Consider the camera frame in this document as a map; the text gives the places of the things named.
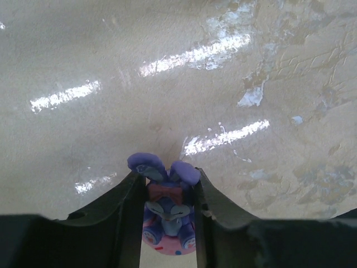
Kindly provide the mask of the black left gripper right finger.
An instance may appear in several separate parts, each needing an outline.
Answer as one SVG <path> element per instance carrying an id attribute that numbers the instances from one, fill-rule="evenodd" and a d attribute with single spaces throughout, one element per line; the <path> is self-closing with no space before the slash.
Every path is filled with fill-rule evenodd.
<path id="1" fill-rule="evenodd" d="M 356 267 L 356 210 L 332 219 L 259 219 L 198 171 L 198 267 Z"/>

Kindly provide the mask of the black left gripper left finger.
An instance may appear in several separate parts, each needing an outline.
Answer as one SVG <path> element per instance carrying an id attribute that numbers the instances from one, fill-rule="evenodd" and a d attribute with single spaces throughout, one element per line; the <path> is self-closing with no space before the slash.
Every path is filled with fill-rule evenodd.
<path id="1" fill-rule="evenodd" d="M 1 267 L 139 267 L 145 199 L 145 178 L 129 173 L 66 220 L 2 215 Z"/>

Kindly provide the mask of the purple bunny large donut toy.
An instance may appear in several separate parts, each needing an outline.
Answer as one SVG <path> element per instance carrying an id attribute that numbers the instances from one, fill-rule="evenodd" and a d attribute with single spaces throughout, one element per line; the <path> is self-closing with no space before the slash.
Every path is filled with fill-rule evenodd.
<path id="1" fill-rule="evenodd" d="M 148 179 L 143 214 L 143 241 L 157 252 L 180 256 L 195 251 L 193 187 L 200 172 L 191 164 L 175 161 L 166 169 L 154 154 L 138 152 L 127 159 L 128 167 Z"/>

